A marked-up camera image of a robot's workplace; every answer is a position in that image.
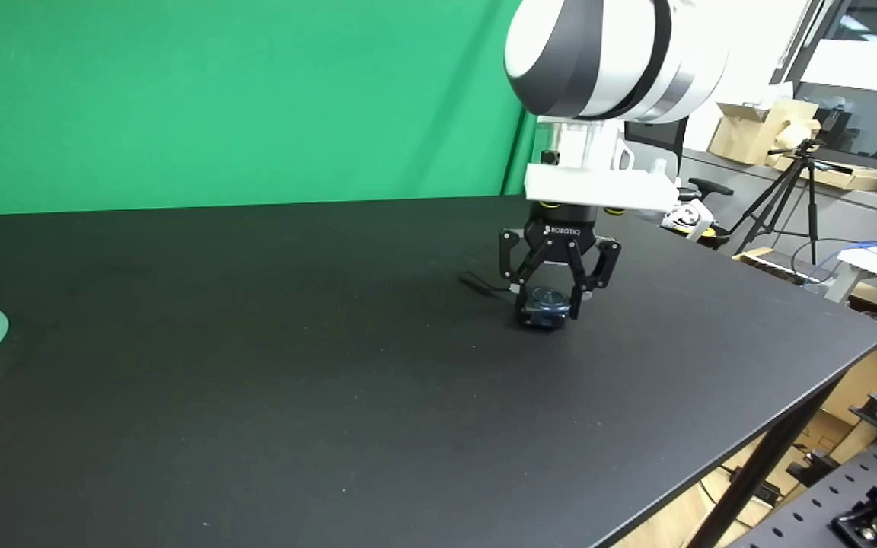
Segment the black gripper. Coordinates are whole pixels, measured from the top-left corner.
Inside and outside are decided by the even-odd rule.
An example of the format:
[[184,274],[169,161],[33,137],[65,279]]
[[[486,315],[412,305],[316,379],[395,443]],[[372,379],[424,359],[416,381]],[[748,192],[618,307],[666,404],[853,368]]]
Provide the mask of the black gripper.
[[525,229],[505,229],[501,236],[501,278],[505,279],[505,294],[521,300],[537,271],[557,261],[573,274],[571,317],[579,317],[582,302],[609,288],[622,255],[622,245],[600,238],[594,222],[594,206],[537,200]]

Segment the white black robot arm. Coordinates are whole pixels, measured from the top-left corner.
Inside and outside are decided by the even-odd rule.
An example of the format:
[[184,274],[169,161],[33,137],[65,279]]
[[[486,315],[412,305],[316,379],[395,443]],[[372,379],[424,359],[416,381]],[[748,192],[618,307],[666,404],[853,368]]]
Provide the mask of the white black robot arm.
[[684,122],[728,63],[728,39],[699,0],[521,0],[505,75],[552,125],[552,151],[525,167],[530,216],[501,236],[501,278],[525,330],[557,330],[606,291],[622,245],[598,231],[603,206],[672,214],[680,179],[636,167],[627,125]]

